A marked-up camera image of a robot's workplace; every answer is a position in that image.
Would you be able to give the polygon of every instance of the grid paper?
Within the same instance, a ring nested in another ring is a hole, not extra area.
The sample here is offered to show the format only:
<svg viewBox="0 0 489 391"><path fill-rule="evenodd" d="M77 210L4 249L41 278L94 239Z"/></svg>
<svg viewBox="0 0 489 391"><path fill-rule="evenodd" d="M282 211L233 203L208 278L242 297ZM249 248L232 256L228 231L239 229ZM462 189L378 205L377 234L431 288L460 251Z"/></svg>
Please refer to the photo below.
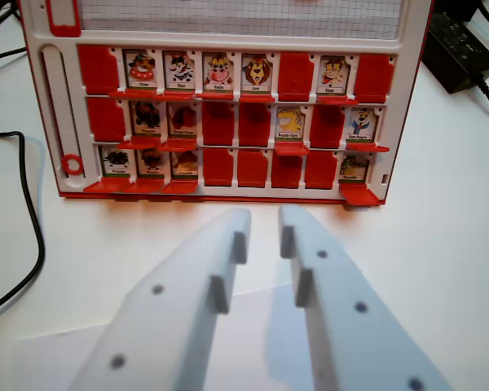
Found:
<svg viewBox="0 0 489 391"><path fill-rule="evenodd" d="M402 0L79 0L86 30L395 39Z"/></svg>

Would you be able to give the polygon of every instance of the black power adapter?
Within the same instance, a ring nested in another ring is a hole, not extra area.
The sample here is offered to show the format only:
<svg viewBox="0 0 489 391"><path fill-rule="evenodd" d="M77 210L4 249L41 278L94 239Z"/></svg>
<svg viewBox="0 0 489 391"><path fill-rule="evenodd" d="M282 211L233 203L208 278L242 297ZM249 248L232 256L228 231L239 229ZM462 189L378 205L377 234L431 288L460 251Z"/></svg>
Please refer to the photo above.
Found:
<svg viewBox="0 0 489 391"><path fill-rule="evenodd" d="M422 61L450 94L478 86L489 99L489 50L445 12L431 16Z"/></svg>

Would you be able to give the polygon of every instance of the white paper sheet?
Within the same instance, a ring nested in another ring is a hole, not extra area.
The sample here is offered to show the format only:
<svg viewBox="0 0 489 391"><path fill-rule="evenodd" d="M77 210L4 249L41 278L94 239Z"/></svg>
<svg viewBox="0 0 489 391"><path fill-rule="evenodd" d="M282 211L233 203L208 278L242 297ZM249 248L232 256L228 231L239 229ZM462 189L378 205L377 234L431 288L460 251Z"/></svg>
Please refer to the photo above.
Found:
<svg viewBox="0 0 489 391"><path fill-rule="evenodd" d="M64 391L105 325L20 340L14 351L16 389ZM206 391L313 389L304 312L290 285L233 297L218 324Z"/></svg>
<svg viewBox="0 0 489 391"><path fill-rule="evenodd" d="M403 0L79 0L88 30L395 39Z"/></svg>

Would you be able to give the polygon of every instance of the cartoon bear card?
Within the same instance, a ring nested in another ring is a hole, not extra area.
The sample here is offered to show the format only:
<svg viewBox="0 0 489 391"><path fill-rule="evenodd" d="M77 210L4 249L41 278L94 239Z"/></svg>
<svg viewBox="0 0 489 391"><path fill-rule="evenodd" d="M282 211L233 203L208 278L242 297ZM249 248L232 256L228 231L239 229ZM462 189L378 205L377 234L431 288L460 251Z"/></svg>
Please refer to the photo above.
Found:
<svg viewBox="0 0 489 391"><path fill-rule="evenodd" d="M121 149L100 146L99 159L104 177L129 177L129 155Z"/></svg>
<svg viewBox="0 0 489 391"><path fill-rule="evenodd" d="M161 115L158 102L129 102L134 136L161 136Z"/></svg>
<svg viewBox="0 0 489 391"><path fill-rule="evenodd" d="M156 61L146 50L123 50L128 88L157 88L154 68Z"/></svg>
<svg viewBox="0 0 489 391"><path fill-rule="evenodd" d="M266 55L243 55L241 90L254 93L271 91L272 64Z"/></svg>
<svg viewBox="0 0 489 391"><path fill-rule="evenodd" d="M345 154L339 171L339 182L366 182L369 159L361 153Z"/></svg>
<svg viewBox="0 0 489 391"><path fill-rule="evenodd" d="M319 62L317 94L346 94L349 75L350 65L346 63L344 57L323 55Z"/></svg>
<svg viewBox="0 0 489 391"><path fill-rule="evenodd" d="M203 74L204 90L233 91L234 65L226 53L203 53Z"/></svg>
<svg viewBox="0 0 489 391"><path fill-rule="evenodd" d="M196 110L189 103L167 103L170 137L195 138L197 135Z"/></svg>
<svg viewBox="0 0 489 391"><path fill-rule="evenodd" d="M279 106L275 121L275 140L301 141L305 115L299 106Z"/></svg>
<svg viewBox="0 0 489 391"><path fill-rule="evenodd" d="M378 116L372 108L352 108L346 133L348 143L371 143L375 138Z"/></svg>
<svg viewBox="0 0 489 391"><path fill-rule="evenodd" d="M138 176L142 178L164 178L163 155L157 149L136 151Z"/></svg>
<svg viewBox="0 0 489 391"><path fill-rule="evenodd" d="M197 178L197 155L194 151L171 152L172 179Z"/></svg>
<svg viewBox="0 0 489 391"><path fill-rule="evenodd" d="M167 90L194 91L196 70L194 61L186 51L164 51L165 88Z"/></svg>

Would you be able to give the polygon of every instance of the guess who game board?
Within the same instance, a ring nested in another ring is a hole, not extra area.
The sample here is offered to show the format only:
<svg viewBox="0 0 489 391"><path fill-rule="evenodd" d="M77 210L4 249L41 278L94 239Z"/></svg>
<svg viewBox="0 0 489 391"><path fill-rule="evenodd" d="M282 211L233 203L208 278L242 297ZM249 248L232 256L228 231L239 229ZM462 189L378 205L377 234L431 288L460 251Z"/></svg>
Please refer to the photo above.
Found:
<svg viewBox="0 0 489 391"><path fill-rule="evenodd" d="M430 0L20 5L62 196L386 202Z"/></svg>

